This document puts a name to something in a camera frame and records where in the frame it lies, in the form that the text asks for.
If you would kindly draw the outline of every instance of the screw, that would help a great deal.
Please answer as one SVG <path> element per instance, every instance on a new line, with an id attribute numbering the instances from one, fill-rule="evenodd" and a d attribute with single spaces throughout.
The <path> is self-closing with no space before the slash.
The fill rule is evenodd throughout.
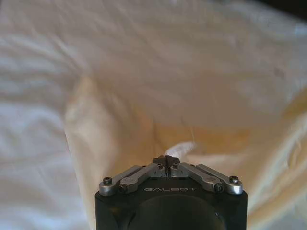
<path id="1" fill-rule="evenodd" d="M 173 168 L 177 169 L 178 168 L 178 163 L 173 163 Z"/>
<path id="2" fill-rule="evenodd" d="M 104 183 L 104 185 L 111 185 L 112 184 L 112 177 L 109 177 L 109 176 L 105 177 L 103 179 L 103 183 Z"/>
<path id="3" fill-rule="evenodd" d="M 237 176 L 230 176 L 229 181 L 231 183 L 237 184 L 237 183 L 239 183 L 239 178 Z"/>
<path id="4" fill-rule="evenodd" d="M 120 184 L 118 189 L 121 193 L 125 193 L 128 190 L 128 187 L 125 184 Z"/>
<path id="5" fill-rule="evenodd" d="M 216 193 L 221 193 L 221 192 L 224 191 L 224 186 L 223 186 L 221 183 L 217 183 L 217 184 L 215 184 L 215 186 L 214 186 L 214 191 L 215 191 Z"/>

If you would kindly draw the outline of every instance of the cream cloth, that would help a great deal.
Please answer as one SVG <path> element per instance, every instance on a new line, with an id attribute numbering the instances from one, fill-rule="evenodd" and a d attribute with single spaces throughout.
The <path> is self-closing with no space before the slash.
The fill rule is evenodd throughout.
<path id="1" fill-rule="evenodd" d="M 182 161 L 241 178 L 250 229 L 266 227 L 304 198 L 304 24 L 241 3 L 104 7 L 97 29 L 107 33 L 92 49 L 101 54 L 99 70 L 81 79 L 66 113 L 93 229 L 94 194 L 104 176 L 148 164 L 182 142 L 196 143 Z"/>

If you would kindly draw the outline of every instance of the metal linkage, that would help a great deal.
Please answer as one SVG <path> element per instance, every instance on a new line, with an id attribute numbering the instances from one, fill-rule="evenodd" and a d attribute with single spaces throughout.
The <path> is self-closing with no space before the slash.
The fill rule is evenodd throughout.
<path id="1" fill-rule="evenodd" d="M 121 179 L 119 191 L 122 193 L 132 193 L 138 190 L 141 183 L 149 177 L 162 177 L 165 176 L 165 167 L 161 164 L 151 163 L 135 174 Z"/>
<path id="2" fill-rule="evenodd" d="M 133 166 L 121 174 L 111 178 L 105 177 L 99 185 L 99 193 L 103 196 L 122 193 L 132 193 L 138 190 L 141 183 L 150 177 L 189 177 L 198 182 L 204 190 L 239 195 L 243 192 L 243 185 L 237 176 L 225 176 L 203 164 L 189 165 L 180 163 L 178 158 L 167 156 L 155 158 L 154 163 L 145 167 Z"/>
<path id="3" fill-rule="evenodd" d="M 225 176 L 224 174 L 221 174 L 220 172 L 209 168 L 208 166 L 205 166 L 203 164 L 196 165 L 196 168 L 209 174 L 212 176 L 216 176 L 220 180 L 223 181 L 225 191 L 229 194 L 235 194 L 239 195 L 243 192 L 243 185 L 242 182 L 239 181 L 239 178 L 237 176 Z"/>
<path id="4" fill-rule="evenodd" d="M 115 194 L 118 190 L 120 180 L 134 174 L 140 169 L 142 169 L 141 166 L 135 165 L 113 178 L 105 177 L 103 182 L 99 184 L 99 193 L 103 196 L 110 196 Z"/>
<path id="5" fill-rule="evenodd" d="M 201 184 L 206 191 L 221 193 L 224 190 L 222 181 L 219 178 L 208 175 L 187 163 L 173 164 L 173 166 L 171 166 L 171 176 L 190 177 Z"/>

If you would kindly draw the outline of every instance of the bed sheet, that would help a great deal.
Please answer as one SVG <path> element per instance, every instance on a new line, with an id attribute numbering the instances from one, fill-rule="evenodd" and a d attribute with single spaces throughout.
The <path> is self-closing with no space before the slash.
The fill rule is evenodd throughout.
<path id="1" fill-rule="evenodd" d="M 108 64 L 106 41 L 120 39 L 118 30 L 142 33 L 123 26 L 129 18 L 112 17 L 118 12 L 125 15 L 129 4 L 102 0 L 1 1 L 0 229 L 90 229 L 66 142 L 65 105 L 82 73 L 99 73 L 101 63 Z M 142 1 L 133 4 L 139 6 L 136 12 L 151 9 L 143 8 Z M 171 14 L 174 6 L 180 8 L 182 16 L 186 7 L 202 12 L 198 8 L 201 1 L 145 5 L 164 15 Z M 286 20 L 286 26 L 280 25 L 274 19 L 276 13 L 260 13 L 258 6 L 239 2 L 227 7 L 230 14 L 250 20 L 260 30 L 271 33 L 274 28 L 271 36 L 302 39 L 307 34 L 304 24 Z M 180 17 L 169 20 L 171 23 Z M 268 26 L 259 26 L 268 21 Z M 124 55 L 121 47 L 114 53 L 115 57 Z M 299 226 L 296 229 L 305 226 L 291 216 L 289 219 Z"/>

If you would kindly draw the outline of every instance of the wrinkled fabric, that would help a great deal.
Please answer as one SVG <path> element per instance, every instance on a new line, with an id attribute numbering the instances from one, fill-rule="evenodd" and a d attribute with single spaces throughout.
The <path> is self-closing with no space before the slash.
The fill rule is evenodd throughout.
<path id="1" fill-rule="evenodd" d="M 197 147 L 181 160 L 240 176 L 249 229 L 294 208 L 307 191 L 306 26 L 275 14 L 287 22 L 282 34 L 235 3 L 104 7 L 112 39 L 103 38 L 101 67 L 79 83 L 66 114 L 92 228 L 104 176 L 186 141 Z"/>
<path id="2" fill-rule="evenodd" d="M 94 228 L 103 176 L 182 142 L 244 180 L 251 228 L 304 229 L 306 34 L 241 1 L 0 1 L 0 229 Z"/>

